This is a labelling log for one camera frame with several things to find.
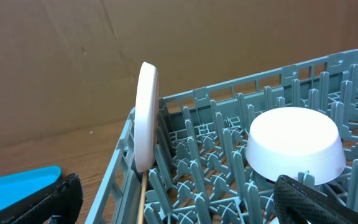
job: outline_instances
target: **brown wall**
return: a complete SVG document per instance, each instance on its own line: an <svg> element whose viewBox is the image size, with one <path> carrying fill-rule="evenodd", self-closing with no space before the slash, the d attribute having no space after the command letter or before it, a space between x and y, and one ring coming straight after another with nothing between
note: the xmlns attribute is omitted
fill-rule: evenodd
<svg viewBox="0 0 358 224"><path fill-rule="evenodd" d="M160 94L358 48L358 1L0 1L0 147L124 119Z"/></svg>

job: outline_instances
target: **white plate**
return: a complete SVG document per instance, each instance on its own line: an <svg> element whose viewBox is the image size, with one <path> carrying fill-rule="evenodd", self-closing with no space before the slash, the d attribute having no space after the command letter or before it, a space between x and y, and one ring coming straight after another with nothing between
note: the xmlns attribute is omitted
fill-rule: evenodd
<svg viewBox="0 0 358 224"><path fill-rule="evenodd" d="M144 62L137 83L135 104L135 164L138 172L152 167L157 143L158 72Z"/></svg>
<svg viewBox="0 0 358 224"><path fill-rule="evenodd" d="M338 129L329 117L306 108L277 108L251 124L246 157L263 177L276 181L280 174L298 179L310 171L315 184L329 182L345 168L346 158Z"/></svg>

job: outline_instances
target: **wooden stick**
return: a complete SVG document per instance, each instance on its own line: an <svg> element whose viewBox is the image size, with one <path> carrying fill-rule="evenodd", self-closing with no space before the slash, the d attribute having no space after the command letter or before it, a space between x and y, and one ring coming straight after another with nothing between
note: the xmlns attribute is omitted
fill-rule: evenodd
<svg viewBox="0 0 358 224"><path fill-rule="evenodd" d="M142 194L140 195L140 204L139 204L139 218L137 224L143 224L143 215L144 215L144 202L146 201L146 188L149 178L149 170L143 172L143 183L142 183Z"/></svg>

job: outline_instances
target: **dish rack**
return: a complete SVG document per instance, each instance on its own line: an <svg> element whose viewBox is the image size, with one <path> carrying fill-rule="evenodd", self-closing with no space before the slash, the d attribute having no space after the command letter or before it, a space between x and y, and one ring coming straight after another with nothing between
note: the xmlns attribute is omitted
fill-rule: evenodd
<svg viewBox="0 0 358 224"><path fill-rule="evenodd" d="M241 86L254 91L238 93ZM214 92L225 89L227 97L214 100ZM176 112L170 109L173 102L179 105ZM299 170L298 181L358 212L357 49L161 98L156 166L149 170L144 208L147 223L268 223L275 215L273 183L247 165L247 136L256 116L284 106L320 111L336 123L348 161L345 170L319 186L313 174ZM106 223L110 194L116 203L112 223L137 222L142 174L134 164L134 111L86 223ZM120 168L122 185L116 179Z"/></svg>

